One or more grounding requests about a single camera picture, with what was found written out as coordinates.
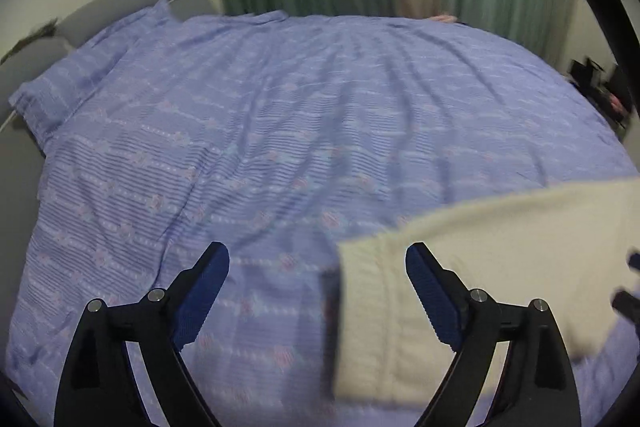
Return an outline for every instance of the bed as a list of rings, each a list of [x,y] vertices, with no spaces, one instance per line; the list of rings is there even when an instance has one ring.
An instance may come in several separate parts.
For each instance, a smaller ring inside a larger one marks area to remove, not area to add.
[[[332,400],[336,245],[461,201],[638,175],[558,73],[457,24],[97,0],[0,73],[2,120],[15,90],[24,117],[0,132],[0,346],[46,425],[86,302],[166,287],[210,241],[230,274],[182,357],[224,425],[412,425],[418,409]],[[621,321],[575,365],[585,425],[637,354]]]

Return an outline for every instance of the cream cloth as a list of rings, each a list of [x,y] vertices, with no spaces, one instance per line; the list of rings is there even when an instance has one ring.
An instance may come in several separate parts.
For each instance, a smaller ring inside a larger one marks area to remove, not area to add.
[[[545,299],[569,355],[596,353],[616,320],[613,291],[635,284],[626,254],[640,247],[640,178],[457,204],[342,243],[336,398],[423,407],[446,373],[454,354],[438,341],[404,267],[406,248],[419,241],[498,302]],[[486,391],[498,383],[506,348],[498,344]]]

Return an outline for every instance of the gray bed frame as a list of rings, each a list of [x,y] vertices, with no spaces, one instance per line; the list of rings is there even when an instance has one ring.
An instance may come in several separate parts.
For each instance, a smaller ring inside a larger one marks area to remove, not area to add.
[[[0,370],[4,369],[9,323],[14,312],[31,232],[38,217],[38,182],[44,155],[24,122],[11,118],[8,98],[24,82],[82,46],[117,20],[158,0],[94,0],[65,18],[56,35],[32,42],[0,66]],[[216,14],[209,0],[170,0],[182,21]]]

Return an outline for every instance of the blue gripper pad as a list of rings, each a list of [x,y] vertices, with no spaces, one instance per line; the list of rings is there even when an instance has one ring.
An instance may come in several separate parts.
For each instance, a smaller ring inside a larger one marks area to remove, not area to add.
[[[174,341],[179,351],[195,341],[229,272],[229,252],[220,245],[174,315]]]
[[[414,285],[415,292],[438,340],[443,344],[449,344],[451,349],[457,352],[462,345],[462,328],[458,309],[416,247],[411,246],[407,249],[404,262],[406,274]]]

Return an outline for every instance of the yellow garment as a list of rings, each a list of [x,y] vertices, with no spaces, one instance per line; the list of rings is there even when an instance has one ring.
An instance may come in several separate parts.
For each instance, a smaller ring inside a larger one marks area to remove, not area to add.
[[[454,354],[406,275],[406,248],[420,241],[498,302],[545,299],[569,355],[596,353],[616,320],[610,297],[634,285],[626,254],[640,247],[640,178],[461,203],[342,243],[336,398],[424,407],[437,390]],[[506,348],[498,344],[486,391],[498,383]]]

